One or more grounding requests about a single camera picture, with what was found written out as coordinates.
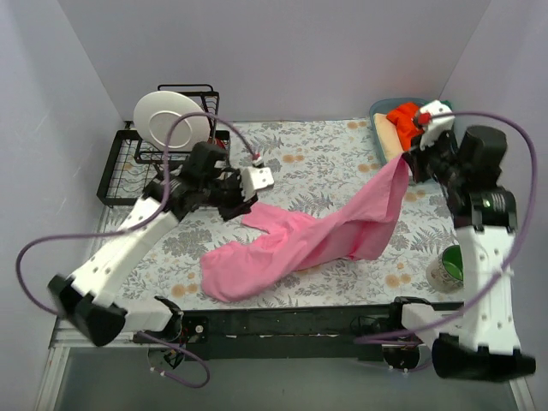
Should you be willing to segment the clear blue plastic bin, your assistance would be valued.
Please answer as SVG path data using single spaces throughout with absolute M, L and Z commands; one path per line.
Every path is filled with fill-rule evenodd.
M 450 106 L 440 100 L 387 98 L 369 111 L 382 164 L 401 154 L 418 159 L 454 127 Z

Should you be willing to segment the floral green-inside mug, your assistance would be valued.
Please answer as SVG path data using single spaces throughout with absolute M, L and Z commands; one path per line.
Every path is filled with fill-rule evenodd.
M 426 268 L 426 280 L 437 292 L 454 294 L 463 288 L 462 253 L 459 245 L 447 247 Z

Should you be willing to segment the pink t shirt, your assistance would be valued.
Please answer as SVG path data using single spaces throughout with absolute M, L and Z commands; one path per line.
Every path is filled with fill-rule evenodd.
M 261 230 L 261 236 L 248 244 L 232 241 L 204 254 L 203 292 L 219 301 L 243 301 L 293 271 L 335 259 L 377 259 L 400 216 L 408 172 L 403 157 L 393 158 L 346 205 L 322 218 L 254 204 L 241 222 Z

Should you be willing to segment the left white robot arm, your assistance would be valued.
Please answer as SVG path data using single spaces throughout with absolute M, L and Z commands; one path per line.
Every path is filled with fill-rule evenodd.
M 103 347 L 122 332 L 149 331 L 166 343 L 181 335 L 182 311 L 174 302 L 161 296 L 121 301 L 116 295 L 137 264 L 189 213 L 213 206 L 229 221 L 249 213 L 257 192 L 274 182 L 261 158 L 242 169 L 227 166 L 227 160 L 224 149 L 197 144 L 178 176 L 158 176 L 146 186 L 118 235 L 67 277 L 50 280 L 59 313 L 93 345 Z

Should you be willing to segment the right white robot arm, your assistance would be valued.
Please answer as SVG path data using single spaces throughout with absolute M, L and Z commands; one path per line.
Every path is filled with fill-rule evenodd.
M 431 177 L 448 194 L 462 257 L 465 305 L 459 324 L 426 325 L 441 317 L 424 299 L 398 297 L 388 332 L 397 340 L 415 334 L 432 352 L 440 378 L 506 382 L 532 375 L 536 360 L 522 353 L 514 324 L 512 271 L 503 265 L 517 231 L 514 195 L 497 179 L 507 150 L 504 132 L 489 126 L 466 129 L 458 149 L 444 132 L 433 146 L 407 155 L 417 180 Z

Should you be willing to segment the green rolled t shirt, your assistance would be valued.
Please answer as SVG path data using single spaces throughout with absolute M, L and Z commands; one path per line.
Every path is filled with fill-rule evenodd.
M 452 109 L 452 104 L 449 100 L 440 100 L 440 103 L 444 104 L 444 105 L 447 105 L 451 110 L 453 110 Z

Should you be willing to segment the orange rolled t shirt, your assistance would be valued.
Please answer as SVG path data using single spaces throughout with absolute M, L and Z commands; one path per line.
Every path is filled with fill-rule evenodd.
M 414 102 L 407 102 L 391 110 L 386 118 L 396 127 L 396 133 L 402 149 L 408 151 L 412 140 L 423 134 L 423 131 L 414 123 L 414 117 L 420 107 Z

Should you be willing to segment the white round plate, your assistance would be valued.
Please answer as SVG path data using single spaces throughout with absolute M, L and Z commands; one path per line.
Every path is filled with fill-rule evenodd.
M 134 127 L 144 141 L 163 150 L 173 123 L 183 115 L 203 110 L 191 98 L 172 91 L 156 91 L 142 97 L 134 108 Z M 171 152 L 190 152 L 195 144 L 208 141 L 211 127 L 205 116 L 180 122 L 170 139 Z

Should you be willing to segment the beige rolled t shirt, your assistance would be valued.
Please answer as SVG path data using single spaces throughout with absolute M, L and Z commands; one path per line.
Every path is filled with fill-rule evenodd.
M 387 119 L 386 115 L 381 113 L 376 113 L 373 116 L 373 123 L 385 161 L 389 162 L 393 158 L 399 157 L 403 153 L 403 148 L 396 126 Z

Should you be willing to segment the floral patterned table mat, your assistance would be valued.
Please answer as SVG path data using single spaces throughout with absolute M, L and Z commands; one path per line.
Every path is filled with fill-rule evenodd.
M 366 119 L 327 122 L 244 122 L 241 134 L 261 153 L 274 176 L 259 200 L 289 211 L 325 217 L 340 209 L 381 168 L 372 126 Z M 259 235 L 237 219 L 223 222 L 201 209 L 166 235 L 139 262 L 116 294 L 117 301 L 146 301 L 161 295 L 179 307 L 219 309 L 222 303 L 200 287 L 200 257 L 230 241 Z M 243 308 L 386 304 L 397 296 L 430 302 L 461 301 L 426 279 L 427 266 L 455 243 L 453 224 L 440 187 L 412 186 L 390 243 L 374 261 L 339 259 L 287 275 Z

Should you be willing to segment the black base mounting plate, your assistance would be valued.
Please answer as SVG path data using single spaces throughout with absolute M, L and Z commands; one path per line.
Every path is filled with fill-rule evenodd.
M 389 307 L 342 306 L 190 311 L 177 342 L 204 360 L 351 358 L 417 360 L 419 345 L 356 344 L 388 329 Z

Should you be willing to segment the aluminium frame rail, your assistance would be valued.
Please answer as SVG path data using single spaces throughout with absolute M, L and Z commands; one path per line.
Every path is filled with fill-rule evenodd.
M 40 410 L 530 410 L 517 384 L 450 381 L 419 358 L 415 372 L 351 358 L 189 361 L 157 375 L 162 355 L 140 339 L 94 348 L 57 333 Z M 185 387 L 180 378 L 192 385 Z

